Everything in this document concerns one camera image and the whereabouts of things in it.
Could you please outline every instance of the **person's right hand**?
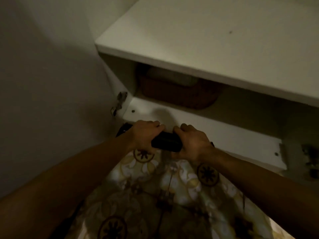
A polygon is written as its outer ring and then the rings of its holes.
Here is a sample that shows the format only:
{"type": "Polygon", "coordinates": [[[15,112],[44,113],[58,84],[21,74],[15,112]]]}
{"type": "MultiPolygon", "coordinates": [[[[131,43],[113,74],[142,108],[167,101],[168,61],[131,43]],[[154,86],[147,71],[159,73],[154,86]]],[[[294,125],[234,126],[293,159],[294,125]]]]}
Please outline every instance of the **person's right hand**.
{"type": "Polygon", "coordinates": [[[175,126],[173,128],[183,143],[180,152],[172,153],[173,159],[186,159],[189,161],[198,161],[199,157],[213,149],[206,134],[195,129],[192,125],[182,124],[181,128],[175,126]]]}

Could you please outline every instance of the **brown container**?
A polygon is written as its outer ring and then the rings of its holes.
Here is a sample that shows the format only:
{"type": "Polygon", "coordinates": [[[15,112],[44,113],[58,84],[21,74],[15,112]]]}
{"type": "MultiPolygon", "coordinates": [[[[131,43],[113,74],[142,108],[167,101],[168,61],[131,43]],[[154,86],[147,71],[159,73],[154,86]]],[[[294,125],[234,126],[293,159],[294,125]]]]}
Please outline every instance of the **brown container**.
{"type": "Polygon", "coordinates": [[[137,68],[143,95],[160,101],[169,102],[193,109],[203,109],[212,105],[224,84],[211,80],[195,78],[197,82],[192,86],[184,86],[163,79],[148,76],[149,65],[140,64],[137,68]]]}

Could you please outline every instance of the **cabinet shelf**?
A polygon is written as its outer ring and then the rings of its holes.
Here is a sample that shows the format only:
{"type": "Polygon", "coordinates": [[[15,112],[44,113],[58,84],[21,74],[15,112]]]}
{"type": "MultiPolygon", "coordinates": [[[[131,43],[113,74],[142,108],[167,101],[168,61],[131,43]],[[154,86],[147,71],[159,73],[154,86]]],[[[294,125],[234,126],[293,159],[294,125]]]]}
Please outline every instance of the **cabinet shelf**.
{"type": "Polygon", "coordinates": [[[319,107],[318,0],[139,0],[99,52],[319,107]]]}

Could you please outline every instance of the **open cabinet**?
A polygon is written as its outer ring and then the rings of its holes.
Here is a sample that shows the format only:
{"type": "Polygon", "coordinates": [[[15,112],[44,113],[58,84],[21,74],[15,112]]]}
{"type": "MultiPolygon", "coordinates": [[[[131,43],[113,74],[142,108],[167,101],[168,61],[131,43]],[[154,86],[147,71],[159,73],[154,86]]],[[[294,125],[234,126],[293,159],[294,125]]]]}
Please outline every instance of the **open cabinet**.
{"type": "Polygon", "coordinates": [[[217,148],[319,190],[302,150],[319,145],[317,8],[316,0],[137,1],[95,41],[114,94],[128,92],[117,116],[159,120],[168,131],[192,124],[217,148]],[[139,63],[228,86],[208,108],[183,108],[142,94],[139,63]]]}

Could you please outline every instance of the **floral pattern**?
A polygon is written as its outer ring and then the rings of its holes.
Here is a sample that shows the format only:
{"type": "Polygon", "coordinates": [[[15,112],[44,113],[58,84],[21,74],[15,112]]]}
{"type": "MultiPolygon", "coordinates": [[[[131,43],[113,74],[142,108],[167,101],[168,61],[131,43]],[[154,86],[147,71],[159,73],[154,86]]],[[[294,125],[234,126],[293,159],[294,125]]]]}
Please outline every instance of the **floral pattern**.
{"type": "Polygon", "coordinates": [[[292,239],[207,164],[130,152],[85,200],[67,239],[292,239]]]}

